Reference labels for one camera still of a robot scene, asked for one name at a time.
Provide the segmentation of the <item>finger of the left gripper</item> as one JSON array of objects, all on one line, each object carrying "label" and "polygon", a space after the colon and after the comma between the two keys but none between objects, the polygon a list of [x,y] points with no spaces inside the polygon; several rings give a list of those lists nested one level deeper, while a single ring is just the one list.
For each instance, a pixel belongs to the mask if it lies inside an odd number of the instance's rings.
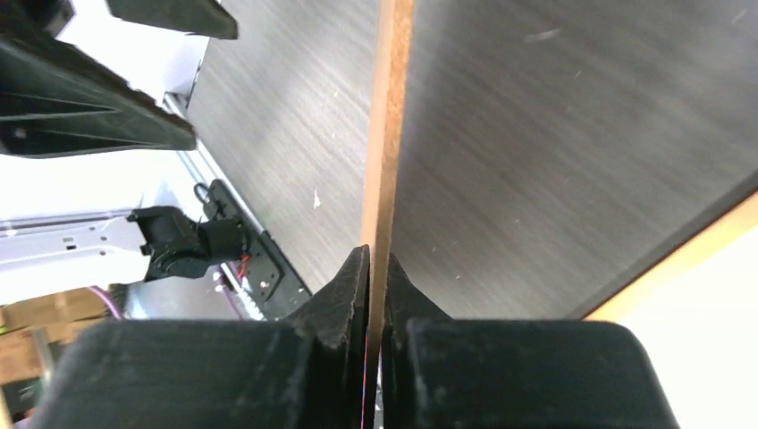
[{"label": "finger of the left gripper", "polygon": [[42,159],[195,146],[188,122],[75,46],[33,26],[2,24],[2,154]]},{"label": "finger of the left gripper", "polygon": [[210,38],[239,37],[238,22],[215,0],[108,0],[107,5],[127,22]]}]

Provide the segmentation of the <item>building and sky photo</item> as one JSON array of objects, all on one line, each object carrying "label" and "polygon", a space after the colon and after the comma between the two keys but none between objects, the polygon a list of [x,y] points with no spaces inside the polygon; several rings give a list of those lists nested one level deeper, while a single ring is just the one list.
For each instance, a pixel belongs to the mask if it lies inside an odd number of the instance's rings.
[{"label": "building and sky photo", "polygon": [[757,230],[669,282],[620,324],[683,428],[757,426]]}]

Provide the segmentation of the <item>orange wooden picture frame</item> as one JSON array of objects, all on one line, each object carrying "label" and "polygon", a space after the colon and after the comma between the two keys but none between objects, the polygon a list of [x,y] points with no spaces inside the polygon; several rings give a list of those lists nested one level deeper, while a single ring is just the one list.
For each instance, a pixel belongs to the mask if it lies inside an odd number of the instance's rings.
[{"label": "orange wooden picture frame", "polygon": [[757,191],[752,190],[725,214],[633,277],[624,287],[593,307],[578,309],[568,318],[618,323],[654,293],[692,272],[756,226]]}]

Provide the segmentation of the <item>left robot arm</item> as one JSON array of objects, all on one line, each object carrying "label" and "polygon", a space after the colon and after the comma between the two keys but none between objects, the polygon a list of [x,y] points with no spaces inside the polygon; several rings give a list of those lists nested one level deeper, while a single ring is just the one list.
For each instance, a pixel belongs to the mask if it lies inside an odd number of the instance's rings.
[{"label": "left robot arm", "polygon": [[[78,48],[54,37],[67,1],[1,4],[1,154],[49,160],[130,150],[187,153],[193,127]],[[174,206],[1,233],[2,296],[19,301],[87,287],[199,278],[240,257],[233,220],[196,222]]]}]

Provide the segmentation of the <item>brown cardboard backing board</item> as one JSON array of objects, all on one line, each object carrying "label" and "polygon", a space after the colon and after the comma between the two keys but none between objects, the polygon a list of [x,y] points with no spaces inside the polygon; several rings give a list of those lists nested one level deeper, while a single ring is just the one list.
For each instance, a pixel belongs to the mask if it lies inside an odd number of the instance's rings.
[{"label": "brown cardboard backing board", "polygon": [[372,428],[388,290],[397,174],[414,2],[378,3],[360,242],[368,246],[366,357],[361,426]]}]

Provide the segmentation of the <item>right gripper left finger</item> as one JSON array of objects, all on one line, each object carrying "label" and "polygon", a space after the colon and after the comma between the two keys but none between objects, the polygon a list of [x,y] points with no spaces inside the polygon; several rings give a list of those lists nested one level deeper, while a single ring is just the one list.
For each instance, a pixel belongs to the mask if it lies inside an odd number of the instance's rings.
[{"label": "right gripper left finger", "polygon": [[367,428],[370,252],[277,321],[95,324],[68,346],[33,428]]}]

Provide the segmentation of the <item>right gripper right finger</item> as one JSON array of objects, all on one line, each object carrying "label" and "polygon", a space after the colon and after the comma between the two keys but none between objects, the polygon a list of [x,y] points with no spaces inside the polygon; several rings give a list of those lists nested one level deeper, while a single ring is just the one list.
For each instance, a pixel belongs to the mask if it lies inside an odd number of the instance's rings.
[{"label": "right gripper right finger", "polygon": [[627,328],[581,320],[455,319],[388,266],[387,428],[675,428]]}]

